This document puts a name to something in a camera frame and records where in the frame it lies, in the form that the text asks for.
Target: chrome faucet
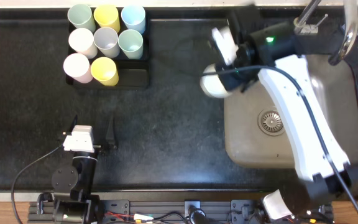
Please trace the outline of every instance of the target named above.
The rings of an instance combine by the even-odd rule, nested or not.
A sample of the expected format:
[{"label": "chrome faucet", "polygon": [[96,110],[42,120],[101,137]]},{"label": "chrome faucet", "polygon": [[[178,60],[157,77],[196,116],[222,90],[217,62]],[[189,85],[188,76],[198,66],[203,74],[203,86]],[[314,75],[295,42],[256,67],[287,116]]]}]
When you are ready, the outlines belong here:
[{"label": "chrome faucet", "polygon": [[[301,13],[300,17],[294,20],[294,31],[296,34],[317,34],[318,26],[325,18],[327,18],[328,15],[326,14],[324,18],[321,19],[320,22],[318,22],[316,25],[306,25],[306,21],[309,19],[310,15],[317,8],[320,2],[321,0],[311,0],[311,2]],[[349,53],[349,51],[351,50],[357,36],[358,13],[356,0],[343,0],[343,4],[346,22],[345,36],[339,50],[332,54],[328,60],[331,65],[337,65],[341,60],[344,59],[347,53]]]}]

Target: stainless steel sink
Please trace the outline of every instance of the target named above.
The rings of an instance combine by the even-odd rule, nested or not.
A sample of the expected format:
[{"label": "stainless steel sink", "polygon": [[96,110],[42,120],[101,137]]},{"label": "stainless steel sink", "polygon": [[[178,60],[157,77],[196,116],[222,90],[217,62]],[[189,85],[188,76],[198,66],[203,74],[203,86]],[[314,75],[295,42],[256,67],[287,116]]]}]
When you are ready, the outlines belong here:
[{"label": "stainless steel sink", "polygon": [[[358,163],[358,104],[353,71],[328,55],[308,55],[311,84],[324,116],[351,163]],[[260,82],[224,99],[226,151],[253,168],[293,168],[292,149],[276,107]]]}]

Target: black countertop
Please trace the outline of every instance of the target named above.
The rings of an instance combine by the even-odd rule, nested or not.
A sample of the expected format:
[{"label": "black countertop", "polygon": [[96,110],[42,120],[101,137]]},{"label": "black countertop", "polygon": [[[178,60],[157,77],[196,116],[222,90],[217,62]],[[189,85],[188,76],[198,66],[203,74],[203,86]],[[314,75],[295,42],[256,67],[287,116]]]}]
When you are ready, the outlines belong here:
[{"label": "black countertop", "polygon": [[[342,11],[327,10],[337,17],[329,17],[317,37],[304,38],[309,54],[328,54],[342,41]],[[217,61],[208,37],[213,27],[226,25],[227,9],[174,11],[148,11],[154,19],[151,80],[148,89],[137,91],[77,90],[65,83],[65,9],[0,11],[0,190],[8,190],[23,167],[55,148],[57,135],[76,114],[79,124],[94,127],[95,136],[105,132],[112,114],[116,119],[119,149],[99,156],[94,191],[274,190],[296,179],[293,169],[247,169],[226,154],[223,100],[202,92],[198,74]],[[300,12],[262,10],[268,24]],[[347,61],[358,92],[358,40]],[[52,154],[24,173],[17,189],[51,190],[52,173],[71,158],[63,150]]]}]

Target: black tray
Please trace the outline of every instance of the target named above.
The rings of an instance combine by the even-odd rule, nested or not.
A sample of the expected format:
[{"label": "black tray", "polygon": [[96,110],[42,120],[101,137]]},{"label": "black tray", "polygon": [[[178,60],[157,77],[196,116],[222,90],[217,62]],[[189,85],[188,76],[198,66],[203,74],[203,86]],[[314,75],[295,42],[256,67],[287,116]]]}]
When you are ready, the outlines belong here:
[{"label": "black tray", "polygon": [[[118,35],[127,30],[125,23],[121,19],[121,10],[118,9],[120,17],[120,31]],[[99,24],[95,21],[96,30],[100,28]],[[71,33],[75,30],[75,26],[70,23],[68,31]],[[143,56],[140,59],[129,59],[125,53],[120,50],[117,57],[112,58],[117,66],[119,81],[115,86],[104,86],[99,81],[92,79],[89,83],[80,83],[66,74],[66,83],[73,85],[77,88],[87,89],[105,89],[105,90],[141,90],[149,85],[149,58],[150,58],[150,42],[149,42],[149,17],[146,14],[146,30],[143,36]],[[70,46],[68,46],[68,55],[76,53]],[[98,49],[98,54],[95,58],[89,59],[92,64],[97,58],[105,57],[105,55]]]}]

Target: drain strainer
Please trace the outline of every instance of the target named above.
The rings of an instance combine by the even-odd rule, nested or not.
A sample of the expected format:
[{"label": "drain strainer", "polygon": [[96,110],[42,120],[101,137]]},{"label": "drain strainer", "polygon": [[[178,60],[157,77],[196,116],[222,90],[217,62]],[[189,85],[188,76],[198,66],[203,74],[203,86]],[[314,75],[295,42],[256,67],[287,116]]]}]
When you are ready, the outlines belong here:
[{"label": "drain strainer", "polygon": [[259,128],[266,134],[277,136],[284,132],[283,121],[277,111],[263,110],[258,117]]}]

